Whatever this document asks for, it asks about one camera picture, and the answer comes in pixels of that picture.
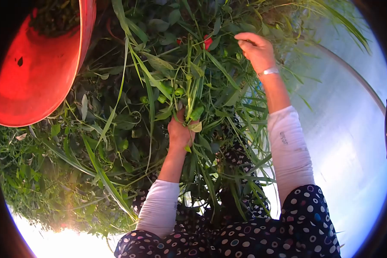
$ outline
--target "hand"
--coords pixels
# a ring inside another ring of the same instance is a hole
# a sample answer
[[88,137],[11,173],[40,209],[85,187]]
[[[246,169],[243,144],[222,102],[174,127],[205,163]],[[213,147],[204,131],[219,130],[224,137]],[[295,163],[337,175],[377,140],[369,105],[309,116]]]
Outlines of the hand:
[[235,39],[238,39],[239,47],[258,75],[275,66],[272,44],[267,39],[251,32],[236,34]]
[[176,121],[175,117],[172,116],[172,120],[168,124],[168,132],[169,132],[169,151],[183,152],[184,147],[192,146],[192,142],[195,139],[195,132],[189,130],[186,126],[183,126],[181,122],[185,121],[184,118],[185,108],[178,111],[176,114],[178,121]]

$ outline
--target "polka dot clothing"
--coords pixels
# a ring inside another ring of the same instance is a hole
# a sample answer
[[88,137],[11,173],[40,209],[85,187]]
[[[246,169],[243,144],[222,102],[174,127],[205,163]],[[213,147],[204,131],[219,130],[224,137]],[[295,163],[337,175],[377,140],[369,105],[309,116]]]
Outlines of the polka dot clothing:
[[[218,137],[232,136],[232,128],[221,128]],[[253,168],[243,147],[246,141],[235,140],[231,148],[222,150],[230,167],[238,166],[244,173]],[[258,193],[259,200],[246,194],[247,180],[242,180],[241,200],[244,221],[239,214],[230,189],[222,189],[219,223],[211,209],[199,215],[194,209],[178,204],[174,232],[161,239],[151,232],[134,230],[122,237],[115,250],[116,258],[207,258],[207,257],[340,257],[340,246],[329,216],[326,200],[320,187],[304,185],[294,189],[284,201],[279,220],[266,213],[266,197]],[[259,181],[253,181],[260,189]],[[133,209],[139,214],[148,190],[139,190]]]
[[340,246],[320,187],[304,185],[288,195],[279,220],[253,218],[164,239],[135,230],[119,240],[115,257],[340,257]]

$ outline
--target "left hand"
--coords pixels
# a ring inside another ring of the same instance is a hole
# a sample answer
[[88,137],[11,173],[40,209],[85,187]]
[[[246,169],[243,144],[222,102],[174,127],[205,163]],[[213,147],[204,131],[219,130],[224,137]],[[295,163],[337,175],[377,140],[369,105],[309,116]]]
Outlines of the left hand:
[[169,151],[185,152],[184,148],[186,146],[191,147],[192,142],[195,139],[195,132],[189,130],[187,126],[185,127],[182,124],[182,122],[185,121],[184,114],[185,108],[181,109],[176,114],[179,122],[172,116],[172,120],[168,124]]

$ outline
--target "white long sleeve shirt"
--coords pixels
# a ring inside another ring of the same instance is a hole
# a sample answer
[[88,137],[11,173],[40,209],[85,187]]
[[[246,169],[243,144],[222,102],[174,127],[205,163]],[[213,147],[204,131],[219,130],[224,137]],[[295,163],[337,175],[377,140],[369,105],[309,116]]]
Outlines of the white long sleeve shirt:
[[[305,144],[298,113],[289,106],[268,117],[268,133],[281,204],[295,188],[315,184],[311,157]],[[137,230],[146,230],[159,237],[172,233],[179,184],[156,180],[139,213]]]

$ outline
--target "bracelet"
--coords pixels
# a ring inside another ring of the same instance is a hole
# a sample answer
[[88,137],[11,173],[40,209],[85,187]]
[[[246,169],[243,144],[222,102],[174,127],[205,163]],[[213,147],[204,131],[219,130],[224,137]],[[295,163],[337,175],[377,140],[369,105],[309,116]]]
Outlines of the bracelet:
[[258,77],[264,74],[279,74],[279,70],[276,67],[271,67],[271,68],[268,68],[267,70],[264,70],[262,73],[259,73]]

